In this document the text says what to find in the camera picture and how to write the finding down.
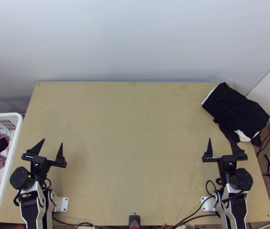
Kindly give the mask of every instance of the white laundry basket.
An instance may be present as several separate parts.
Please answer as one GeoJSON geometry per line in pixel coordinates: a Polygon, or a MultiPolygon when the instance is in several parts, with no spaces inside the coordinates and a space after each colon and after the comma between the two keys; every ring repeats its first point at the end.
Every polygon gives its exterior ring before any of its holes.
{"type": "Polygon", "coordinates": [[[15,130],[13,138],[10,139],[11,146],[9,148],[6,164],[4,167],[3,177],[0,178],[0,206],[2,205],[3,194],[11,169],[16,143],[18,141],[19,131],[21,130],[23,117],[18,113],[0,113],[0,129],[9,131],[15,130]]]}

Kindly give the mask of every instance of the wooden table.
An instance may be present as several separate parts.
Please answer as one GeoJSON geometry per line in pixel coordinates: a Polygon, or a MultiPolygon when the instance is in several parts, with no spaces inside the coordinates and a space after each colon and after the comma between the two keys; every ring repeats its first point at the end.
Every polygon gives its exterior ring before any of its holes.
{"type": "MultiPolygon", "coordinates": [[[[19,136],[11,172],[30,168],[21,155],[42,138],[40,155],[55,159],[63,142],[65,169],[48,178],[68,210],[68,223],[127,225],[139,214],[143,225],[173,225],[193,213],[205,183],[219,177],[216,163],[202,163],[211,137],[215,156],[231,154],[228,140],[201,106],[217,83],[38,82],[19,136]]],[[[270,221],[270,202],[251,143],[238,162],[253,177],[248,222],[270,221]]],[[[0,222],[23,223],[8,183],[0,222]]],[[[193,224],[220,223],[205,217],[193,224]]]]}

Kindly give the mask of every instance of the black cable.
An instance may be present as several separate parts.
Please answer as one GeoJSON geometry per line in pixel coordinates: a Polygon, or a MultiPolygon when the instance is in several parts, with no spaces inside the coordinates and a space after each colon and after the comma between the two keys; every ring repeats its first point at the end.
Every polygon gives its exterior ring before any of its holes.
{"type": "Polygon", "coordinates": [[[50,179],[48,179],[48,178],[45,178],[45,179],[48,180],[48,182],[49,182],[49,186],[46,187],[45,189],[49,189],[49,188],[51,187],[51,181],[50,181],[50,179]]]}
{"type": "Polygon", "coordinates": [[[88,225],[86,225],[86,223],[79,223],[76,227],[75,227],[75,229],[77,229],[78,227],[93,227],[93,226],[88,226],[88,225]]]}
{"type": "Polygon", "coordinates": [[[208,180],[208,181],[206,182],[206,185],[205,185],[206,192],[209,194],[209,196],[214,197],[214,195],[212,195],[212,194],[208,191],[208,188],[207,188],[208,183],[212,183],[212,185],[214,186],[214,191],[216,191],[217,188],[215,187],[215,184],[214,184],[211,180],[208,180]]]}
{"type": "Polygon", "coordinates": [[[22,190],[19,189],[17,195],[16,195],[16,196],[14,197],[14,199],[13,199],[14,205],[15,205],[15,206],[18,206],[18,207],[19,207],[19,203],[18,203],[16,200],[18,199],[19,195],[21,194],[21,191],[22,191],[22,190]]]}
{"type": "Polygon", "coordinates": [[[61,224],[65,224],[65,225],[68,225],[68,226],[74,226],[74,227],[79,227],[79,226],[86,226],[86,227],[93,227],[94,225],[91,224],[91,223],[87,223],[87,222],[83,222],[83,223],[79,223],[79,224],[71,224],[71,223],[65,223],[65,222],[62,222],[56,218],[52,218],[54,221],[57,221],[58,223],[61,223],[61,224]]]}
{"type": "Polygon", "coordinates": [[[215,179],[215,182],[216,182],[219,186],[222,186],[221,178],[215,179]]]}
{"type": "Polygon", "coordinates": [[[236,195],[233,195],[232,197],[229,197],[227,199],[222,200],[223,203],[226,203],[227,201],[234,200],[235,198],[242,195],[242,191],[238,192],[236,195]]]}
{"type": "Polygon", "coordinates": [[[269,140],[267,141],[265,147],[262,148],[264,141],[268,138],[269,135],[270,135],[270,132],[269,132],[268,135],[265,137],[265,139],[262,141],[261,146],[260,146],[260,149],[259,149],[259,151],[256,153],[257,157],[259,156],[259,154],[260,154],[261,151],[265,150],[267,144],[269,143],[270,138],[269,138],[269,140]]]}
{"type": "Polygon", "coordinates": [[[106,226],[106,227],[111,227],[111,228],[117,228],[117,229],[122,229],[121,227],[116,227],[116,226],[106,226]]]}
{"type": "Polygon", "coordinates": [[[185,221],[185,222],[183,222],[181,225],[184,225],[184,224],[186,224],[186,223],[188,223],[188,222],[190,222],[190,221],[192,221],[192,220],[194,220],[194,219],[198,219],[198,218],[202,218],[202,217],[207,217],[207,216],[219,216],[218,214],[208,214],[208,215],[200,215],[200,216],[196,216],[196,217],[193,217],[193,218],[191,218],[191,219],[188,219],[187,221],[185,221]]]}
{"type": "Polygon", "coordinates": [[[213,197],[212,197],[212,196],[211,196],[211,197],[207,197],[207,198],[201,203],[201,205],[199,206],[199,208],[198,208],[194,213],[192,213],[191,215],[189,215],[189,216],[187,216],[186,218],[182,219],[179,223],[177,223],[176,225],[174,225],[172,228],[174,229],[174,228],[179,227],[180,225],[183,224],[183,222],[184,222],[186,219],[189,219],[191,216],[195,215],[195,214],[201,209],[201,207],[203,206],[203,204],[204,204],[208,199],[210,199],[210,198],[213,198],[213,197]]]}

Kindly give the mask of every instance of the laundry basket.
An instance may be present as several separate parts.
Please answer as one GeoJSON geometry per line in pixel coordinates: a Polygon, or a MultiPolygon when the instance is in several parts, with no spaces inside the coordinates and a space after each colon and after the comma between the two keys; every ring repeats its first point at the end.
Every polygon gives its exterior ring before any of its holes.
{"type": "Polygon", "coordinates": [[[8,151],[3,176],[0,178],[0,206],[2,205],[3,194],[7,184],[8,175],[11,169],[14,151],[16,143],[18,141],[19,131],[21,130],[22,122],[23,117],[18,113],[0,113],[0,129],[5,129],[9,131],[15,130],[12,139],[10,139],[11,146],[8,151]]]}

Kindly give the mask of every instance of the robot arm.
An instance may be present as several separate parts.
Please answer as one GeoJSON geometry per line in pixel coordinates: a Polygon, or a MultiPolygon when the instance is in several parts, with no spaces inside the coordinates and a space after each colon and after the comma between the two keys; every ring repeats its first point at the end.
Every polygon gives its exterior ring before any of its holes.
{"type": "Polygon", "coordinates": [[[43,188],[51,166],[65,168],[67,165],[63,144],[55,161],[39,156],[44,140],[22,155],[23,160],[31,162],[31,171],[18,167],[10,177],[11,185],[18,190],[14,203],[20,207],[27,229],[53,229],[53,212],[65,212],[68,206],[67,197],[58,197],[52,189],[43,188]]]}
{"type": "Polygon", "coordinates": [[[247,160],[244,150],[229,139],[232,155],[213,157],[211,141],[209,139],[207,152],[202,157],[203,162],[217,162],[220,190],[215,190],[213,198],[202,197],[205,201],[204,211],[217,211],[221,217],[223,229],[246,229],[245,218],[247,215],[247,195],[253,184],[252,176],[244,168],[236,168],[237,161],[247,160]]]}

